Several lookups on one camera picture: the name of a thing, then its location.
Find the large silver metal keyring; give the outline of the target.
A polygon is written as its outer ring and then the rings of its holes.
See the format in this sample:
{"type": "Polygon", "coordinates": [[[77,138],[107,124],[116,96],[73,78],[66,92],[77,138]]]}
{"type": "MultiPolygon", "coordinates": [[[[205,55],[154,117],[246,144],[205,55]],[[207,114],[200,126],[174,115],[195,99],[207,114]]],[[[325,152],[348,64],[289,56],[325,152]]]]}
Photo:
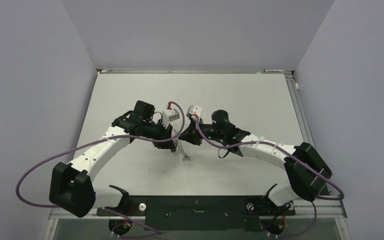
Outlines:
{"type": "Polygon", "coordinates": [[[190,161],[191,158],[190,156],[186,153],[180,139],[179,139],[179,136],[180,136],[180,133],[181,131],[179,131],[178,129],[176,129],[175,127],[172,129],[172,136],[177,136],[176,138],[173,139],[173,142],[175,143],[176,145],[176,151],[180,152],[181,153],[181,158],[183,161],[190,161]]]}

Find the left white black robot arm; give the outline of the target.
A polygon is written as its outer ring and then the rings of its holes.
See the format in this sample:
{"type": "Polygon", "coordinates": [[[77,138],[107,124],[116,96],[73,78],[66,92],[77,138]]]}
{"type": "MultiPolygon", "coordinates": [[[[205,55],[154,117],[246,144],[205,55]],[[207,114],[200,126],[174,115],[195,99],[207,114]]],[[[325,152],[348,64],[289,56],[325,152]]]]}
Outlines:
{"type": "Polygon", "coordinates": [[[94,186],[94,180],[104,166],[134,140],[152,142],[157,149],[175,151],[172,122],[185,120],[180,105],[174,101],[161,111],[154,122],[155,106],[138,100],[134,109],[115,118],[103,136],[81,146],[84,153],[69,161],[59,162],[52,170],[49,200],[78,218],[92,209],[110,208],[116,215],[128,211],[129,193],[115,185],[94,186]]]}

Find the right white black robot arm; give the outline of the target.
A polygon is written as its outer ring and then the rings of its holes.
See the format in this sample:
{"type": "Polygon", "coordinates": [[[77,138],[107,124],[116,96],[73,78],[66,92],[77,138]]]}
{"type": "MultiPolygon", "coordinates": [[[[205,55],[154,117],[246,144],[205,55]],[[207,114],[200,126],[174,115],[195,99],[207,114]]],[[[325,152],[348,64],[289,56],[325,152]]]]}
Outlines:
{"type": "Polygon", "coordinates": [[[285,171],[287,181],[275,183],[264,195],[262,207],[269,214],[277,213],[288,202],[302,199],[314,201],[332,177],[332,171],[308,142],[287,145],[266,140],[232,124],[225,110],[217,110],[210,124],[203,123],[196,113],[188,116],[190,124],[179,139],[199,146],[206,141],[240,157],[250,157],[272,164],[285,171]]]}

